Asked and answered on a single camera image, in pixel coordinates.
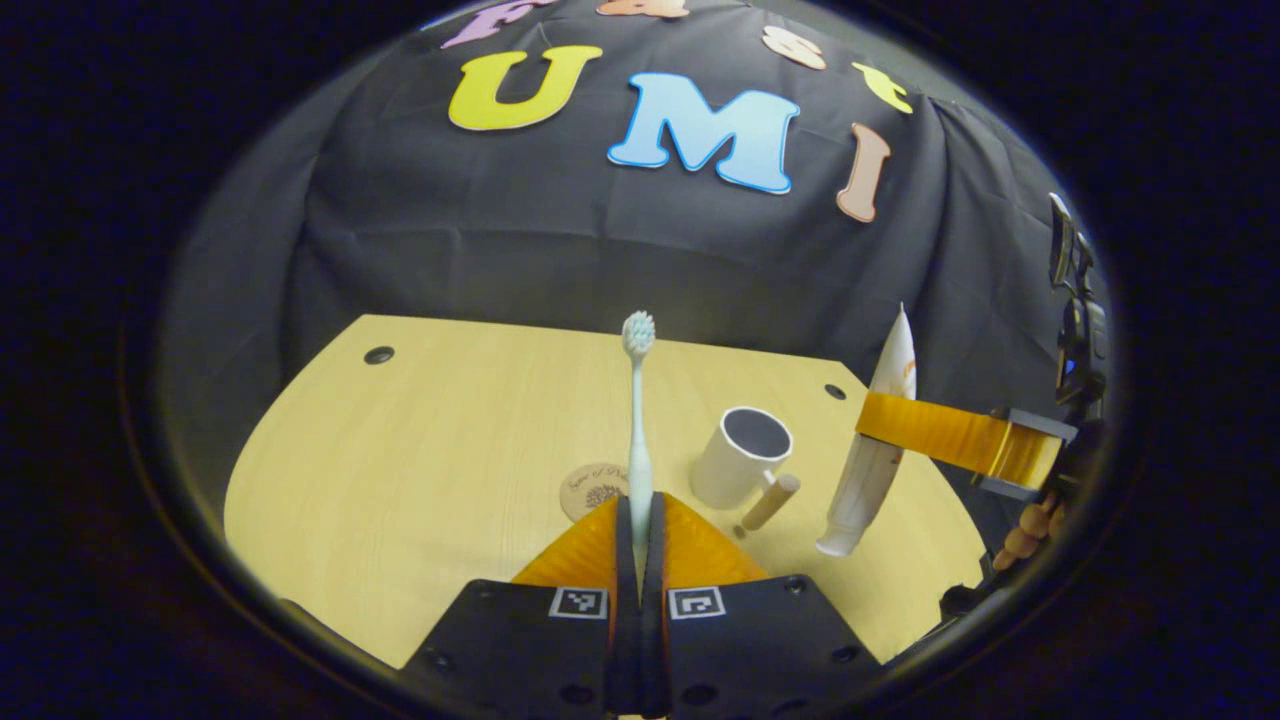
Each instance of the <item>dark background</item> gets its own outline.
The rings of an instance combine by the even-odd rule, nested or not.
[[[439,12],[10,10],[4,418],[15,441],[0,487],[14,568],[3,697],[18,715],[374,714],[270,643],[174,548],[134,479],[116,336],[237,149],[361,51]],[[1262,561],[1274,383],[1257,370],[1276,355],[1274,201],[1262,200],[1275,188],[1275,31],[1262,4],[867,12],[987,88],[1075,181],[1082,214],[1114,238],[1152,430],[1130,448],[1135,501],[1075,583],[902,712],[1274,716],[1262,655],[1275,635]]]

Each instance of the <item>toothbrush handle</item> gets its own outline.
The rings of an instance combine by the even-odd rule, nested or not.
[[[631,497],[631,539],[634,544],[649,542],[649,506],[653,502],[653,461],[644,441],[644,405],[640,365],[631,372],[631,457],[627,484]]]

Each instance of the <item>wooden table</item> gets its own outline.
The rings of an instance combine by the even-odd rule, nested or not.
[[[813,577],[876,657],[928,632],[948,587],[982,579],[978,530],[910,452],[854,553],[814,550],[865,387],[835,361],[663,341],[657,320],[644,366],[654,489],[730,534],[750,503],[708,509],[689,466],[727,407],[762,407],[795,436],[783,470],[803,484],[737,542],[771,574]],[[365,363],[378,346],[394,356]],[[365,315],[253,430],[227,493],[227,539],[275,594],[402,667],[466,582],[509,580],[570,527],[561,482],[581,465],[626,465],[628,439],[616,334]]]

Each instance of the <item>toothbrush head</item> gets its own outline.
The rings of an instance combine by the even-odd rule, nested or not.
[[[622,348],[632,360],[643,360],[653,347],[654,324],[653,315],[640,310],[632,313],[626,323],[622,323]]]

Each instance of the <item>black cloth backdrop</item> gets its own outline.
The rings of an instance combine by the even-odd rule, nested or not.
[[[1048,287],[1046,193],[1062,188],[1024,141],[922,96],[910,77],[893,78],[915,110],[900,113],[851,67],[874,58],[774,13],[686,0],[690,15],[664,20],[602,17],[596,4],[534,8],[445,50],[470,13],[411,32],[315,91],[229,170],[175,256],[154,386],[165,441],[215,516],[257,420],[366,313],[617,332],[644,307],[660,338],[836,359],[865,383],[901,301],[920,400],[1061,418],[1066,296]],[[768,24],[815,41],[828,68],[771,51]],[[529,53],[498,96],[520,101],[541,85],[543,50],[561,45],[604,54],[557,115],[494,132],[449,122],[463,63]],[[696,173],[666,133],[666,167],[612,164],[639,72],[687,76],[713,109],[746,90],[795,101],[790,193],[717,177],[728,143]],[[892,149],[870,223],[835,202],[855,122]],[[998,547],[1019,506],[942,469]]]

